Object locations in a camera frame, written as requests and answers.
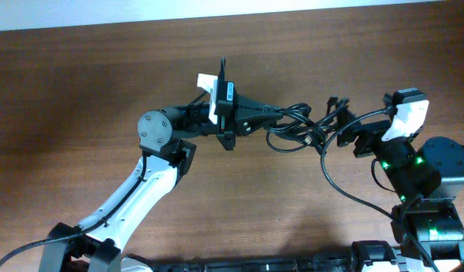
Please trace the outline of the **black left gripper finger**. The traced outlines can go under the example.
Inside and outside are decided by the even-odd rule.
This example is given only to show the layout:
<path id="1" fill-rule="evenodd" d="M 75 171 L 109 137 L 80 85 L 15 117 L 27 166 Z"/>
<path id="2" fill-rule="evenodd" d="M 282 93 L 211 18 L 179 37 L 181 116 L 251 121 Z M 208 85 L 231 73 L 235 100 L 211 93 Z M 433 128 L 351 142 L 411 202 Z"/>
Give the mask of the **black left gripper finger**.
<path id="1" fill-rule="evenodd" d="M 280 110 L 280 107 L 263 104 L 259 101 L 253 100 L 252 98 L 238 94 L 237 99 L 234 102 L 234 111 L 238 112 L 244 110 L 272 113 Z"/>
<path id="2" fill-rule="evenodd" d="M 283 118 L 281 113 L 245 113 L 236 114 L 237 136 L 245 137 L 259 130 L 264 125 Z"/>

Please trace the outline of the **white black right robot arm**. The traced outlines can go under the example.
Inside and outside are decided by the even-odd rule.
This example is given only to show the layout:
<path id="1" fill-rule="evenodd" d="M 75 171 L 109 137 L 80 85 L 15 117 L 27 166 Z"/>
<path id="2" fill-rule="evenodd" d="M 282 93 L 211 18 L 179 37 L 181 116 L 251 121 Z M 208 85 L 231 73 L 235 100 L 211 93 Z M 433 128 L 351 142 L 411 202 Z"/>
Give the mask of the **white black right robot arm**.
<path id="1" fill-rule="evenodd" d="M 363 124 L 340 110 L 335 137 L 342 147 L 354 143 L 356 157 L 374 156 L 401 203 L 390 212 L 401 254 L 427 267 L 439 261 L 464 262 L 464 227 L 453 201 L 464 188 L 464 146 L 444 137 L 428 139 L 415 150 L 418 130 L 396 128 L 400 110 L 384 110 L 389 120 Z"/>

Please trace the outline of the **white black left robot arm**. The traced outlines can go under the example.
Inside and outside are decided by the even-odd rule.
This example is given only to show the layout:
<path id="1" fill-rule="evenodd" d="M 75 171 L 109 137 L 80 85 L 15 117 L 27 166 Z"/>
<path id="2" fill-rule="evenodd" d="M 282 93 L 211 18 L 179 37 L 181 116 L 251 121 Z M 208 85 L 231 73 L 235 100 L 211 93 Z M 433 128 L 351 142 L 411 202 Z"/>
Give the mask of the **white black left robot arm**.
<path id="1" fill-rule="evenodd" d="M 141 158 L 120 187 L 75 227 L 49 233 L 40 271 L 124 271 L 122 252 L 149 211 L 188 173 L 191 138 L 214 135 L 232 150 L 247 136 L 283 118 L 281 108 L 240 95 L 150 110 L 138 120 Z"/>

